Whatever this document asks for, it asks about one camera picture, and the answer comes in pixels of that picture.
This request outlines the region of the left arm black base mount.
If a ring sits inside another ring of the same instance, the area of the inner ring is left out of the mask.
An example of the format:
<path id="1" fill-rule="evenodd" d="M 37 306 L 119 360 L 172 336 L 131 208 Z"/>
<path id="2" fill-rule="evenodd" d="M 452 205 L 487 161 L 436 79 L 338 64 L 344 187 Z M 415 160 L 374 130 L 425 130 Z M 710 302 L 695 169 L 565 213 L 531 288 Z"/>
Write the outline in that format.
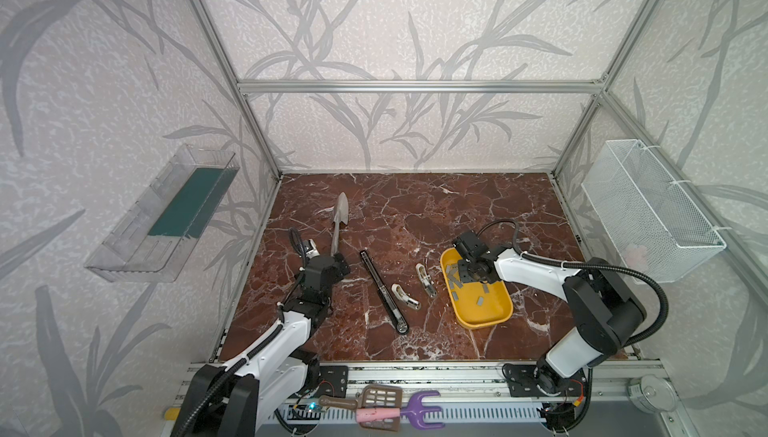
<path id="1" fill-rule="evenodd" d="M 319 398 L 322 395 L 345 398 L 349 382 L 349 370 L 347 365 L 311 367 L 309 373 L 311 393 L 308 394 L 308 398 Z"/>

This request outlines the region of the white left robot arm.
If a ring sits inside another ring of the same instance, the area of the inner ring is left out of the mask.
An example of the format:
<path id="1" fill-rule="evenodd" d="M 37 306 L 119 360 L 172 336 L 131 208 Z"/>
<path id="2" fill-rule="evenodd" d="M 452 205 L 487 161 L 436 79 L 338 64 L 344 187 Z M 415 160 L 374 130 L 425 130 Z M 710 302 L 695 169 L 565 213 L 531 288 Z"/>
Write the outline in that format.
<path id="1" fill-rule="evenodd" d="M 288 397 L 313 389 L 317 356 L 302 346 L 328 316 L 333 286 L 349 273 L 340 253 L 310 258 L 296 275 L 300 293 L 278 304 L 267 331 L 237 356 L 196 371 L 172 434 L 215 425 L 219 436 L 253 436 Z"/>

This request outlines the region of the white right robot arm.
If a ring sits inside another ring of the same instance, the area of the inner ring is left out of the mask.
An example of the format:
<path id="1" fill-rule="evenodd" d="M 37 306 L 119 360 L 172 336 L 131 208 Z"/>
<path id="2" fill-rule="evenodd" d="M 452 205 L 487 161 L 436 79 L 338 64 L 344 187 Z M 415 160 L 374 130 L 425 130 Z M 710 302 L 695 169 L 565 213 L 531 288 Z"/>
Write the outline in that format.
<path id="1" fill-rule="evenodd" d="M 593 367 L 629 344 L 647 318 L 640 300 L 623 279 L 626 270 L 601 259 L 558 262 L 513 245 L 495 248 L 473 231 L 453 241 L 459 276 L 478 282 L 523 284 L 562 299 L 573 328 L 541 357 L 533 377 L 550 393 L 585 367 Z"/>

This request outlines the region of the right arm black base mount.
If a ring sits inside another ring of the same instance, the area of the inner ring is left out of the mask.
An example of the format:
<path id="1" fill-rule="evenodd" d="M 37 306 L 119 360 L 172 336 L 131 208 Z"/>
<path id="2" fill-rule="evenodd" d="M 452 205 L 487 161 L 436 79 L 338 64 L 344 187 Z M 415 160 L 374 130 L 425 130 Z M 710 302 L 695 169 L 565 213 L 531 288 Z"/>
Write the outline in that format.
<path id="1" fill-rule="evenodd" d="M 582 400 L 588 383 L 583 369 L 571 377 L 562 377 L 543 359 L 535 364 L 504 363 L 501 372 L 511 397 Z"/>

